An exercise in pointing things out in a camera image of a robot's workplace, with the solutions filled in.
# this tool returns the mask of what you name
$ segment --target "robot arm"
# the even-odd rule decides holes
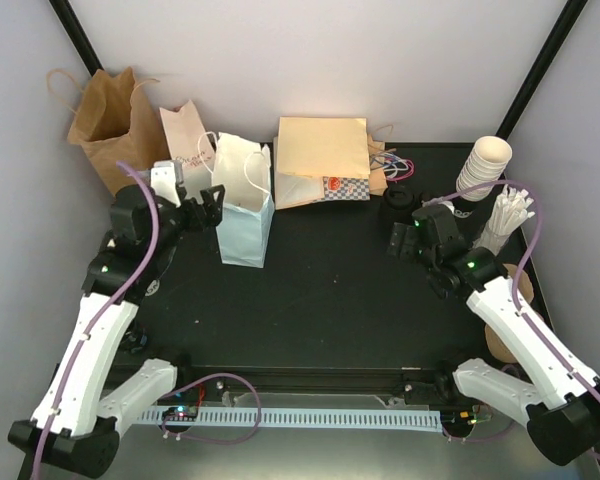
[[[536,447],[558,465],[592,448],[600,441],[600,405],[556,359],[521,312],[600,393],[596,372],[560,342],[523,298],[519,298],[521,312],[516,309],[512,280],[504,266],[489,250],[469,248],[446,205],[423,207],[413,213],[413,219],[413,226],[395,226],[389,253],[423,263],[434,291],[441,298],[454,295],[466,302],[493,328],[532,382],[472,359],[453,373],[460,393],[525,426]]]
[[[171,161],[157,162],[151,171],[151,187],[159,216],[155,253],[142,275],[111,305],[89,335],[87,324],[135,271],[147,251],[151,233],[148,204],[137,185],[123,188],[111,206],[112,230],[89,265],[83,284],[78,321],[51,385],[30,420],[15,422],[9,441],[23,450],[30,464],[42,426],[53,418],[43,461],[69,471],[98,478],[110,466],[120,438],[148,406],[176,386],[177,368],[160,359],[145,361],[142,368],[108,396],[102,397],[106,377],[121,342],[134,331],[134,317],[147,287],[168,266],[168,259],[182,233],[218,225],[222,219],[224,187],[201,192],[203,204],[185,200],[182,170]],[[83,341],[62,400],[52,409],[61,378],[71,364],[75,346]],[[141,345],[145,339],[138,336]],[[23,478],[29,478],[25,472]]]

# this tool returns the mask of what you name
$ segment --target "perforated white rail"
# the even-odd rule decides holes
[[[168,406],[151,407],[136,425],[160,425]],[[195,421],[170,420],[167,425],[201,427],[250,427],[256,421],[256,408],[202,407]],[[337,428],[358,430],[442,431],[440,413],[421,410],[341,410],[307,408],[263,408],[261,427]]]

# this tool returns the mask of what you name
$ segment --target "stack of paper cups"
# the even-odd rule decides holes
[[[512,155],[511,146],[501,138],[479,138],[456,180],[456,191],[460,192],[482,183],[498,180],[507,167],[509,160],[511,160]],[[479,188],[465,193],[461,198],[469,202],[479,202],[489,195],[492,188]],[[472,208],[463,208],[461,210],[465,210],[467,213],[460,216],[468,216]]]

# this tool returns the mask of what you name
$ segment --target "brown paper bowl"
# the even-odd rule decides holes
[[[513,278],[518,267],[516,265],[511,265],[510,263],[504,264],[505,268],[509,272],[509,275]],[[527,301],[527,303],[531,303],[533,300],[533,285],[531,285],[531,279],[527,272],[522,272],[520,276],[520,283],[518,284],[518,290]],[[497,358],[501,362],[504,363],[518,363],[516,357],[513,356],[513,353],[507,348],[500,337],[496,335],[496,332],[489,325],[485,325],[484,327],[484,336],[487,339],[487,347],[489,347],[489,351],[494,358]]]

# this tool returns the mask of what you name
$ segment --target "white rope handle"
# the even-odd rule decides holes
[[[218,136],[215,134],[215,132],[204,132],[202,135],[200,135],[198,137],[198,157],[200,157],[200,160],[202,161],[204,168],[206,168],[209,173],[213,174],[213,170],[211,170],[209,168],[209,165],[207,165],[207,161],[204,159],[204,156],[202,155],[202,152],[200,152],[200,140],[202,140],[204,137],[206,137],[208,135],[213,135],[213,141],[216,144],[216,148],[218,148]]]
[[[252,187],[257,188],[258,190],[260,190],[262,193],[264,193],[265,195],[271,195],[271,192],[269,190],[267,190],[266,188],[262,188],[260,185],[256,185],[255,183],[253,183],[251,181],[251,179],[249,178],[249,175],[247,174],[247,165],[249,164],[249,159],[253,156],[253,155],[260,155],[262,158],[264,158],[265,160],[267,159],[267,157],[264,156],[264,153],[262,152],[251,152],[249,155],[247,155],[247,158],[244,159],[244,176],[247,179],[247,182],[249,182],[251,184]]]

